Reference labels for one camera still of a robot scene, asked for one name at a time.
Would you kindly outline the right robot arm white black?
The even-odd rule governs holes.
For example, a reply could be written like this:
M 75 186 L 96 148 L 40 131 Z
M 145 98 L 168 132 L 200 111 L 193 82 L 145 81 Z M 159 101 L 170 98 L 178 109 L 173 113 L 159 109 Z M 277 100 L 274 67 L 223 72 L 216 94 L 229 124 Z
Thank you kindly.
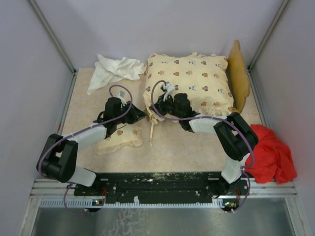
M 236 180 L 241 177 L 246 160 L 253 157 L 253 150 L 259 142 L 242 116 L 236 112 L 226 117 L 199 114 L 192 109 L 185 93 L 161 95 L 151 108 L 162 118 L 171 115 L 172 118 L 168 119 L 178 121 L 185 131 L 216 134 L 227 155 L 221 172 L 223 180 L 220 182 L 220 190 L 224 194 L 232 194 L 237 189 Z

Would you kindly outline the cream animal print cushion cover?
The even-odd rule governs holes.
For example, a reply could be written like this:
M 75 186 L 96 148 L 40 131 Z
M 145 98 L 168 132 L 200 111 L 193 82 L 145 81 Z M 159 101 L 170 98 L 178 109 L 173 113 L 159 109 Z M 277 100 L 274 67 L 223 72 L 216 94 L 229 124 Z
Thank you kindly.
M 153 109 L 158 97 L 163 94 L 158 81 L 166 81 L 175 87 L 174 95 L 186 93 L 192 109 L 208 116 L 227 116 L 233 111 L 233 95 L 230 91 L 225 56 L 210 56 L 192 53 L 176 58 L 151 54 L 145 63 L 145 111 L 152 125 L 164 121 Z

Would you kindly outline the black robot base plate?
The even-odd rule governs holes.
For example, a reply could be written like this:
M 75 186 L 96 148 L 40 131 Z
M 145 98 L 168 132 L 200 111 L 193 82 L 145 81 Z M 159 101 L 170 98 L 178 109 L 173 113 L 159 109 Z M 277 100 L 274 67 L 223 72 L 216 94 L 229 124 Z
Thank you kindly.
M 75 196 L 102 196 L 108 204 L 211 203 L 213 199 L 246 194 L 247 181 L 228 184 L 220 172 L 98 173 L 91 187 L 76 185 Z

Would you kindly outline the wooden pet bed frame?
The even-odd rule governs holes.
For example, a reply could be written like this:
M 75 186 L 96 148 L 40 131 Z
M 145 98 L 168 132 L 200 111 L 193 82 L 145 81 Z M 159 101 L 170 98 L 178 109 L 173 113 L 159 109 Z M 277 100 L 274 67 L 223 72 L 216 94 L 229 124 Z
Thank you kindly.
M 234 98 L 233 111 L 241 113 L 250 95 L 251 86 L 239 40 L 234 41 L 227 62 L 227 73 Z

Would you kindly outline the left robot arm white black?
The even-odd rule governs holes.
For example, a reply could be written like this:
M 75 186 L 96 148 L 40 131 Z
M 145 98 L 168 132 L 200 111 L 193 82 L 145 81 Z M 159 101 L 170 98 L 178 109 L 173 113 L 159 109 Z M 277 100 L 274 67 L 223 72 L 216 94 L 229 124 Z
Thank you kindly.
M 36 165 L 43 176 L 59 182 L 79 184 L 92 195 L 102 191 L 102 182 L 96 173 L 77 166 L 77 154 L 86 147 L 109 138 L 120 124 L 134 124 L 146 114 L 132 101 L 111 97 L 105 103 L 104 111 L 88 127 L 67 136 L 51 134 L 45 143 Z

